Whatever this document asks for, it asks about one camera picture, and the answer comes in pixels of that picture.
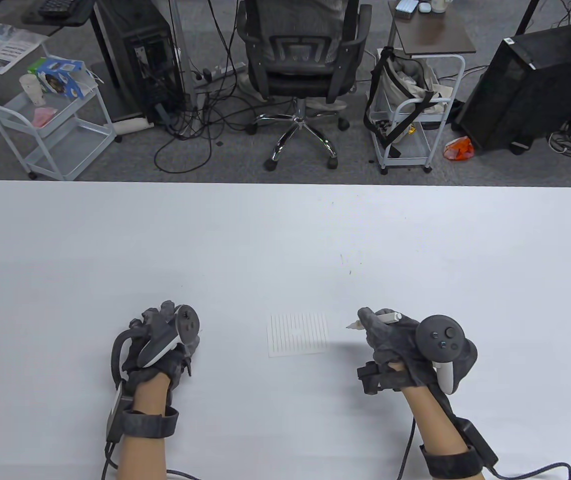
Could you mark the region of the person's left hand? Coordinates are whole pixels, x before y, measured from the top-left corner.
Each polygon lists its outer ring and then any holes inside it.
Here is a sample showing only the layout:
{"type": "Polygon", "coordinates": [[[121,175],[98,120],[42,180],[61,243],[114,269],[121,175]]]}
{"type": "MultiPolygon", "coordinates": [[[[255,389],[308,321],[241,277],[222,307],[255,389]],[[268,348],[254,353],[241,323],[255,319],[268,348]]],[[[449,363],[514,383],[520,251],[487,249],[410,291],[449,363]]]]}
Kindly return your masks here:
{"type": "Polygon", "coordinates": [[[178,386],[182,374],[192,374],[192,357],[200,343],[201,322],[193,307],[167,300],[133,319],[112,346],[112,378],[118,382],[127,375],[127,387],[149,381],[158,373],[178,386]]]}

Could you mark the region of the person's right hand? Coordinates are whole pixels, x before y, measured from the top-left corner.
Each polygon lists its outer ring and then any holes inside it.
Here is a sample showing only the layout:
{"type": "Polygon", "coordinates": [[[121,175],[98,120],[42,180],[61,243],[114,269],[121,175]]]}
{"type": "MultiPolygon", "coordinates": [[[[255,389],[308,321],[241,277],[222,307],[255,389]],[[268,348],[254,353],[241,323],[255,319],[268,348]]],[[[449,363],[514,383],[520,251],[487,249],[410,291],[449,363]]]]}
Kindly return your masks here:
{"type": "Polygon", "coordinates": [[[357,316],[373,349],[373,361],[357,370],[366,394],[438,384],[432,362],[417,346],[418,321],[402,315],[397,322],[386,324],[369,307],[360,308],[357,316]]]}

